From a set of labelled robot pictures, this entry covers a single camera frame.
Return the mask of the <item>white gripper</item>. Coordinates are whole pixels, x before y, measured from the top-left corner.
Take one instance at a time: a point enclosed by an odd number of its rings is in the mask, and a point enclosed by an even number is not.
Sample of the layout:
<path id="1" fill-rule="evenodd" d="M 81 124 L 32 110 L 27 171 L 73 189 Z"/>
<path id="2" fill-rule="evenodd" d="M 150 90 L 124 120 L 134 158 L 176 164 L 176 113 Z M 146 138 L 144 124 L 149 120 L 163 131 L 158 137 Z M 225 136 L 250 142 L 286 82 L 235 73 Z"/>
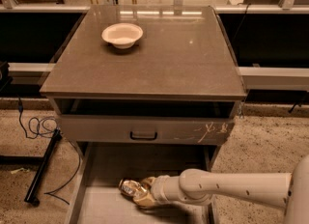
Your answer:
<path id="1" fill-rule="evenodd" d="M 154 208 L 158 204 L 170 204 L 182 199 L 178 177 L 147 177 L 141 185 L 143 187 L 133 195 L 133 202 L 140 208 Z"/>

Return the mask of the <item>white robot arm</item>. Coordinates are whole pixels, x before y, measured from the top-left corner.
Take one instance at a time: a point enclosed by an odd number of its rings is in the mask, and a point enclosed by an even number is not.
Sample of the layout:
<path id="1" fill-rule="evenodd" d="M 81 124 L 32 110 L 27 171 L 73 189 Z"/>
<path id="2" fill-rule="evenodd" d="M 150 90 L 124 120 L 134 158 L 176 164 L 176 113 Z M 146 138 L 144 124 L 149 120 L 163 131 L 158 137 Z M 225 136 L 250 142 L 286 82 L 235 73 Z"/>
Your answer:
<path id="1" fill-rule="evenodd" d="M 175 202 L 203 206 L 224 195 L 285 210 L 284 224 L 309 224 L 309 156 L 291 173 L 223 174 L 187 169 L 176 177 L 147 179 L 133 201 L 144 208 Z"/>

